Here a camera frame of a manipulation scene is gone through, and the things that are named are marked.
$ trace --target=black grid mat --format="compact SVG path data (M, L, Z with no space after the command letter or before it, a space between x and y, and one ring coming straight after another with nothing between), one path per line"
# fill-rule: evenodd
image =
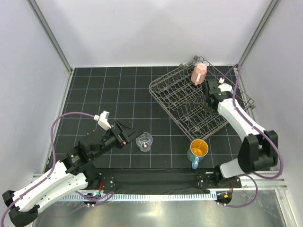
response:
M114 119L153 136L151 151L143 153L136 143L105 153L94 162L99 168L190 168L186 152L189 139L151 97L148 86L175 67L77 68L64 106L64 113L80 111L92 115L109 111ZM225 73L229 67L217 67ZM235 75L229 75L235 82ZM61 120L55 139L57 160L92 130L102 130L85 116L68 116ZM209 152L198 168L215 165L237 157L241 140L227 125L206 140Z

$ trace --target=dish rack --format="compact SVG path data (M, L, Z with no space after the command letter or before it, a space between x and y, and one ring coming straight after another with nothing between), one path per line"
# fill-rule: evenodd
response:
M149 85L151 95L190 140L204 140L228 123L219 114L204 111L205 96L202 84L195 86L190 80L195 66L199 63L207 65L205 79L216 78L219 82L223 73L205 58L195 56L192 61L184 65L181 64L175 70L157 78ZM232 87L234 87L235 82L235 76L228 75L225 78L225 83ZM254 100L239 88L236 92L236 99L245 111L254 108Z

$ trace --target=white cable connector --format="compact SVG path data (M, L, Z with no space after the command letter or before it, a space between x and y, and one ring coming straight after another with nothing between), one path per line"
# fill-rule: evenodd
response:
M222 77L219 79L219 84L222 84L222 83L224 83L224 80L225 79L223 79Z
M233 93L232 86L230 86L229 84L223 83L223 84L220 84L218 87L221 90L221 92L230 91L231 93Z
M95 115L94 120L98 122L98 125L100 125L102 129L109 130L111 129L111 126L107 122L108 116L109 116L109 112L103 111L102 114L100 114L100 116Z

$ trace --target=blue mug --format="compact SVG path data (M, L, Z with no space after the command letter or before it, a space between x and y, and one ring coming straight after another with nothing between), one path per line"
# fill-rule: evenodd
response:
M208 144L204 140L194 140L187 151L187 158L192 162L191 167L197 169L199 162L208 152Z

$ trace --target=mug handle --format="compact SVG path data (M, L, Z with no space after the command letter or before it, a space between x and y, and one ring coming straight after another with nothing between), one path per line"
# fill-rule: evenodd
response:
M195 81L195 85L197 86L201 77L201 73L198 74L197 79Z
M198 164L199 164L199 158L198 158L198 157L195 157L194 161L193 161L192 164L191 164L191 167L192 167L193 169L197 169Z

